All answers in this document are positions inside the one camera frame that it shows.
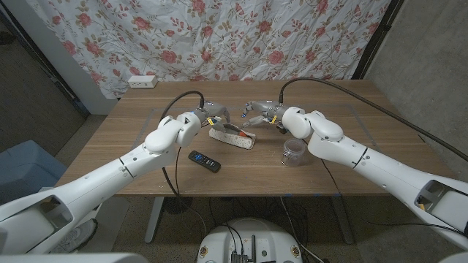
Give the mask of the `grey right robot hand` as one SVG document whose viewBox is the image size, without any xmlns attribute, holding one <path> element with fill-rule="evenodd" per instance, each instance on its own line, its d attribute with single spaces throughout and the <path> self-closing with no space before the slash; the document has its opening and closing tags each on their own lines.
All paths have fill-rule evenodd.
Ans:
<svg viewBox="0 0 468 263">
<path fill-rule="evenodd" d="M 286 134 L 288 130 L 282 124 L 282 118 L 288 108 L 290 108 L 289 105 L 284 105 L 278 101 L 272 100 L 247 102 L 241 117 L 245 118 L 250 112 L 256 112 L 259 115 L 250 118 L 244 122 L 241 127 L 257 126 L 265 122 L 275 124 L 280 133 Z"/>
</svg>

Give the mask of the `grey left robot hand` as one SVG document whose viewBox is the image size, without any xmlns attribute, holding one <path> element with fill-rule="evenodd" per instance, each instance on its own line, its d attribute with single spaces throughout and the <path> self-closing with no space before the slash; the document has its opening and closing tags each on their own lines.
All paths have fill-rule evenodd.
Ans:
<svg viewBox="0 0 468 263">
<path fill-rule="evenodd" d="M 194 114 L 201 123 L 207 121 L 211 128 L 217 131 L 226 132 L 222 117 L 226 123 L 230 123 L 230 114 L 227 108 L 217 102 L 205 101 L 203 108 L 195 109 Z"/>
</svg>

